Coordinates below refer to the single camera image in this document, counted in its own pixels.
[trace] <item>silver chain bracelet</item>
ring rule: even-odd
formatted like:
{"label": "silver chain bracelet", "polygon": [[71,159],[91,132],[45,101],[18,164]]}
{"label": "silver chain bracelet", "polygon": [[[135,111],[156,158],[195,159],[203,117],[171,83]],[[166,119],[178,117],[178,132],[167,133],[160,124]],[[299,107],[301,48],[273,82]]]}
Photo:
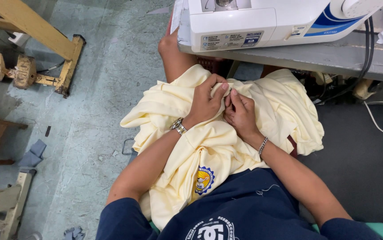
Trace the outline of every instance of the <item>silver chain bracelet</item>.
{"label": "silver chain bracelet", "polygon": [[266,146],[267,140],[269,140],[269,138],[265,137],[263,143],[260,146],[260,150],[258,150],[258,156],[261,156],[261,153],[263,152],[263,149]]}

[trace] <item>knee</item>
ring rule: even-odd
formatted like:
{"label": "knee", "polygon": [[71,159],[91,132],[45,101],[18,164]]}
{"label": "knee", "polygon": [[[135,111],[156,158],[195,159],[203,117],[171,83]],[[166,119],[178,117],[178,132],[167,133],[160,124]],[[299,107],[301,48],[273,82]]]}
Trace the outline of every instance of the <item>knee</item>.
{"label": "knee", "polygon": [[162,55],[164,52],[169,52],[173,47],[177,47],[177,40],[172,35],[164,36],[157,46],[159,54]]}

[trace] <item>gray table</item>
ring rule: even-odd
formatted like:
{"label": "gray table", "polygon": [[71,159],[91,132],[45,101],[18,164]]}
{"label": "gray table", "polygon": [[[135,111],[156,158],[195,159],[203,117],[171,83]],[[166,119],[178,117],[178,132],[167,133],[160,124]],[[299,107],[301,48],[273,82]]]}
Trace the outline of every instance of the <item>gray table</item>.
{"label": "gray table", "polygon": [[[195,54],[188,41],[187,27],[180,25],[178,48]],[[327,43],[200,52],[199,55],[357,77],[365,60],[365,34],[352,32]],[[383,81],[383,44],[376,43],[373,62],[365,77]]]}

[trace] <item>person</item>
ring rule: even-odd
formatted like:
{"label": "person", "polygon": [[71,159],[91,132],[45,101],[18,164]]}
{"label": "person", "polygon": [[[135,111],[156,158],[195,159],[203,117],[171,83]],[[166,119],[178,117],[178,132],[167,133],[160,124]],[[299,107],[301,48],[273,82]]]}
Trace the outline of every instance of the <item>person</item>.
{"label": "person", "polygon": [[[168,83],[198,63],[196,56],[178,51],[177,32],[163,37],[158,50]],[[216,83],[223,84],[211,99]],[[256,125],[254,101],[233,89],[222,103],[227,88],[226,79],[216,74],[197,86],[182,125],[193,131],[194,125],[214,117],[225,104],[226,121],[258,151],[265,136]],[[158,234],[142,214],[138,200],[163,171],[180,137],[177,130],[170,130],[120,173],[101,213],[97,240],[380,239],[364,223],[353,221],[314,172],[270,139],[260,155],[270,169],[230,175],[218,188],[176,214]],[[320,233],[299,216],[298,202],[313,215]]]}

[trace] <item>wristwatch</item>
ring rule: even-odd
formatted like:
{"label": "wristwatch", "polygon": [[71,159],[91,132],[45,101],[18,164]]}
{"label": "wristwatch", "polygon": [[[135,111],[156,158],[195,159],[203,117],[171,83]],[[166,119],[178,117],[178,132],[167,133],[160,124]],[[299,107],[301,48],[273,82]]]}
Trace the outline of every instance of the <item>wristwatch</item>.
{"label": "wristwatch", "polygon": [[183,121],[183,118],[178,118],[171,124],[170,128],[177,130],[179,134],[183,135],[187,131],[187,129],[181,124],[181,121]]}

